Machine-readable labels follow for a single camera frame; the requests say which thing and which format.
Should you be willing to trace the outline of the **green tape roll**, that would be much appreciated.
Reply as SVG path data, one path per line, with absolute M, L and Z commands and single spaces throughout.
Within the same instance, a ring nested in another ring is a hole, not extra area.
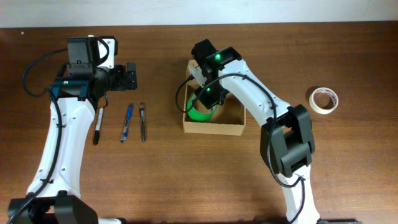
M 212 118 L 212 116 L 215 114 L 216 110 L 218 109 L 218 105 L 213 106 L 210 109 L 209 113 L 199 112 L 194 107 L 192 109 L 189 109 L 193 106 L 193 101 L 196 99 L 196 97 L 197 97 L 196 94 L 193 92 L 187 101 L 186 111 L 188 113 L 188 116 L 194 121 L 205 122 L 205 121 L 210 120 Z

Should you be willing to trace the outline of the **brown cardboard box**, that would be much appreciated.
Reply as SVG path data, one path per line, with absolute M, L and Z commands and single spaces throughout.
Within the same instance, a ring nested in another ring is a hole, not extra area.
M 189 67 L 197 67 L 194 60 L 189 60 L 186 68 L 186 78 L 189 77 Z M 199 87 L 196 80 L 190 80 L 185 84 L 184 88 L 184 109 L 186 109 L 190 95 Z M 201 113 L 209 113 L 200 102 L 196 103 L 195 109 Z M 195 134 L 220 134 L 241 136 L 246 127 L 246 108 L 238 99 L 228 93 L 223 105 L 219 105 L 214 115 L 208 121 L 194 121 L 188 114 L 184 113 L 182 118 L 183 131 L 185 133 Z

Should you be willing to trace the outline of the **black and white marker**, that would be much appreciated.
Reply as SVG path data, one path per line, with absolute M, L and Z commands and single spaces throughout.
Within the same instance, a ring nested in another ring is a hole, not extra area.
M 97 122 L 95 125 L 95 133 L 94 133 L 94 138 L 93 138 L 93 144 L 95 146 L 99 143 L 100 129 L 101 129 L 101 123 L 102 123 L 102 119 L 103 119 L 103 114 L 104 114 L 104 108 L 100 108 L 98 110 Z

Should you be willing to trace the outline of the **cream masking tape roll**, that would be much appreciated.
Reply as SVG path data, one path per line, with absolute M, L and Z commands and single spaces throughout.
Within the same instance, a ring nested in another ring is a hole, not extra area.
M 318 106 L 315 103 L 315 95 L 318 94 L 318 93 L 325 93 L 325 94 L 327 94 L 330 97 L 330 99 L 333 102 L 333 106 L 330 109 L 321 108 L 320 106 Z M 327 87 L 320 87 L 320 88 L 315 89 L 311 93 L 311 95 L 309 96 L 308 102 L 309 102 L 309 105 L 312 108 L 312 110 L 314 110 L 316 113 L 318 113 L 318 114 L 330 114 L 331 112 L 333 112 L 338 107 L 339 98 L 338 98 L 338 95 L 332 89 L 327 88 Z

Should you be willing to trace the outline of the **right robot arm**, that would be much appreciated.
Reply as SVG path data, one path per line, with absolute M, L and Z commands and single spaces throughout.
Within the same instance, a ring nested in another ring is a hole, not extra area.
M 232 47 L 217 50 L 205 39 L 194 45 L 191 54 L 198 65 L 192 76 L 200 86 L 191 104 L 200 102 L 212 110 L 224 103 L 228 93 L 235 96 L 261 127 L 261 157 L 282 187 L 287 221 L 318 223 L 310 183 L 315 143 L 308 110 L 271 92 Z

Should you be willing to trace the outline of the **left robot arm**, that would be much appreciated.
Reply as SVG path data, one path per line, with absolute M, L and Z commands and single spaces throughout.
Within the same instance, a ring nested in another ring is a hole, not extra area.
M 48 88 L 50 126 L 34 180 L 24 198 L 8 207 L 9 223 L 125 223 L 125 218 L 100 218 L 81 200 L 80 169 L 86 137 L 107 91 L 135 90 L 136 64 L 100 65 L 88 76 L 65 78 L 61 66 Z

